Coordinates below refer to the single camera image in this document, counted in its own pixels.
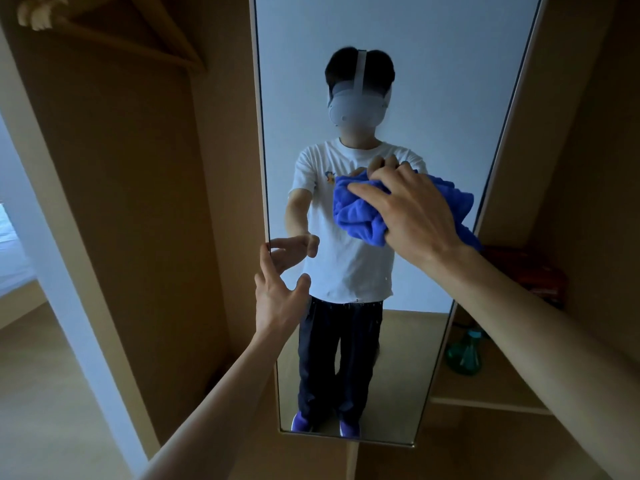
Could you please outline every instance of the person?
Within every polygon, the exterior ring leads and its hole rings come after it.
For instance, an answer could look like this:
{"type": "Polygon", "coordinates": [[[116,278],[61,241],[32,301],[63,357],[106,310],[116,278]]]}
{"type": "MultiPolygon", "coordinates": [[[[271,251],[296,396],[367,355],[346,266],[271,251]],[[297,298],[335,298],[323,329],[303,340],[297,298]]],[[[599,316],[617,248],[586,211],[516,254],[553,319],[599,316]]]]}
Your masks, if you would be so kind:
{"type": "MultiPolygon", "coordinates": [[[[521,288],[462,244],[451,211],[425,175],[385,166],[349,190],[372,204],[387,242],[438,282],[492,336],[549,410],[613,479],[640,478],[640,372],[567,315],[521,288]]],[[[304,313],[306,274],[295,290],[279,276],[307,255],[307,240],[274,239],[260,248],[256,332],[201,405],[151,460],[143,480],[218,480],[229,475],[260,395],[304,313]]]]}
{"type": "MultiPolygon", "coordinates": [[[[333,221],[333,190],[341,175],[357,175],[382,160],[408,162],[426,173],[422,158],[407,148],[376,138],[396,78],[391,58],[380,50],[345,47],[326,66],[330,117],[339,124],[340,137],[304,149],[296,161],[292,190],[285,210],[290,236],[307,236],[310,259],[304,270],[311,278],[311,303],[300,323],[298,355],[300,389],[291,430],[309,432],[332,410],[340,421],[340,435],[360,437],[360,417],[367,403],[369,383],[378,353],[383,301],[392,295],[394,251],[350,237],[333,221]],[[356,67],[364,59],[363,94],[384,106],[376,113],[365,105],[368,118],[342,124],[332,116],[332,104],[352,91],[356,67]],[[335,355],[340,342],[340,368],[335,355]]],[[[357,108],[351,104],[348,109],[357,108]]]]}

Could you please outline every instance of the wooden hanger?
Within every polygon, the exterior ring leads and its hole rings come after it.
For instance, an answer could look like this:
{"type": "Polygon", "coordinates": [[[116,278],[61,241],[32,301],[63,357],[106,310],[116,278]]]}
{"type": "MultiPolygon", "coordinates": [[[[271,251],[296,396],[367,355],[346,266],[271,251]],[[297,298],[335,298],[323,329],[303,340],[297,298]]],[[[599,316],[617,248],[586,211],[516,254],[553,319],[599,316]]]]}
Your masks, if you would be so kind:
{"type": "Polygon", "coordinates": [[[121,37],[84,27],[71,21],[72,16],[96,8],[110,0],[26,0],[18,7],[18,23],[36,31],[52,29],[60,33],[78,37],[107,47],[124,50],[159,62],[178,65],[194,71],[204,71],[204,64],[198,53],[175,24],[160,0],[131,0],[149,26],[174,52],[145,47],[121,37]]]}

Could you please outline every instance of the white bedsheet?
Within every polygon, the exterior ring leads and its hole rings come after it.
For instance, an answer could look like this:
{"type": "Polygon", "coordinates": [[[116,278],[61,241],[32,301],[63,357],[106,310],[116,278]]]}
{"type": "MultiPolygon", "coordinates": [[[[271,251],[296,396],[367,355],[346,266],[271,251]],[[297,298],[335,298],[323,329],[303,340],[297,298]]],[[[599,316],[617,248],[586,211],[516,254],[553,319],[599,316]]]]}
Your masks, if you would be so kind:
{"type": "Polygon", "coordinates": [[[9,217],[0,203],[0,296],[35,279],[9,217]]]}

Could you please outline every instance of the white t-shirt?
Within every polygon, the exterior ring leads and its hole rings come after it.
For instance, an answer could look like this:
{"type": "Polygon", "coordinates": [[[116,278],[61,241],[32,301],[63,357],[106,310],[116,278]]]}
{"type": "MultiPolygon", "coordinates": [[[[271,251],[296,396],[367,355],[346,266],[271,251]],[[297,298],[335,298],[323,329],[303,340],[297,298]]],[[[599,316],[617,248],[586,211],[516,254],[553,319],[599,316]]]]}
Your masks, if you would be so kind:
{"type": "Polygon", "coordinates": [[[418,155],[402,146],[382,143],[372,150],[348,148],[340,138],[304,149],[296,161],[294,189],[313,193],[308,214],[309,232],[320,238],[318,254],[305,260],[305,273],[311,276],[311,296],[330,303],[372,303],[393,295],[391,270],[394,251],[367,244],[349,236],[333,221],[335,177],[366,168],[376,156],[395,155],[398,162],[409,162],[414,170],[427,173],[418,155]]]}

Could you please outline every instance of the purple shoe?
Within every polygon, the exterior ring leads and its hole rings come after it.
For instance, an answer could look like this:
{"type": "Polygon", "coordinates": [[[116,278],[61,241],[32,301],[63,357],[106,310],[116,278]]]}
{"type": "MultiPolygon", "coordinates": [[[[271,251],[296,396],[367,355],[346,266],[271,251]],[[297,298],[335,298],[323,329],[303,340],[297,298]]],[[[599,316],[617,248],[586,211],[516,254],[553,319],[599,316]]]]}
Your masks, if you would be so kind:
{"type": "Polygon", "coordinates": [[[355,440],[360,439],[360,425],[347,424],[344,421],[340,421],[340,436],[343,438],[353,438],[355,440]]]}
{"type": "Polygon", "coordinates": [[[311,433],[311,423],[302,417],[300,411],[293,416],[293,422],[291,423],[291,431],[294,433],[311,433]]]}

